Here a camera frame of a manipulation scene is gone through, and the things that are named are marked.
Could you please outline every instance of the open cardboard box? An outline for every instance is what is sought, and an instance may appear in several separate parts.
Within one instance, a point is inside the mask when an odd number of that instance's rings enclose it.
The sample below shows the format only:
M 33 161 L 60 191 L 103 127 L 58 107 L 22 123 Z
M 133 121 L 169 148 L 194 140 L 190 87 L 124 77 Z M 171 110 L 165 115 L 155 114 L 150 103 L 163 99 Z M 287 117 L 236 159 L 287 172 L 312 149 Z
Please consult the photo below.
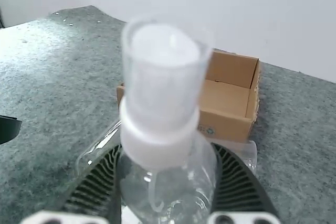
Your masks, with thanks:
M 246 143 L 257 118 L 259 59 L 215 50 L 201 91 L 198 130 L 207 138 Z M 124 86 L 117 86 L 118 105 Z

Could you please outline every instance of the gray felt surface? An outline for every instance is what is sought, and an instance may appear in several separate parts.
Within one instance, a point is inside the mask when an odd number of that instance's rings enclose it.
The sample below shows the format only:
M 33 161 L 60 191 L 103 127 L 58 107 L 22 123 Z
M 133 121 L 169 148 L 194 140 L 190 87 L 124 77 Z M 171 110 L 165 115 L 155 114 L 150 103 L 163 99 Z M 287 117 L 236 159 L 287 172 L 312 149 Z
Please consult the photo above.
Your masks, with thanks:
M 90 6 L 0 30 L 0 114 L 23 120 L 0 145 L 0 223 L 55 201 L 77 156 L 117 117 L 122 27 Z M 283 223 L 335 223 L 335 100 L 334 83 L 262 64 L 251 139 Z

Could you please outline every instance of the plastic bottle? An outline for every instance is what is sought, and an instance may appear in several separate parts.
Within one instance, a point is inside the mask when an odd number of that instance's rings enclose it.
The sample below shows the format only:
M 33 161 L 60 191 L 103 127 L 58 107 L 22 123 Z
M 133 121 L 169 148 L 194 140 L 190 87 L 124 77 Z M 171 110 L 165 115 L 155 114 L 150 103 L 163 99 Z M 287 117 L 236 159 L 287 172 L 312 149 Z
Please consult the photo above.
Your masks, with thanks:
M 197 104 L 210 41 L 198 25 L 164 15 L 123 30 L 118 178 L 143 223 L 205 223 L 209 215 L 216 155 L 197 131 Z

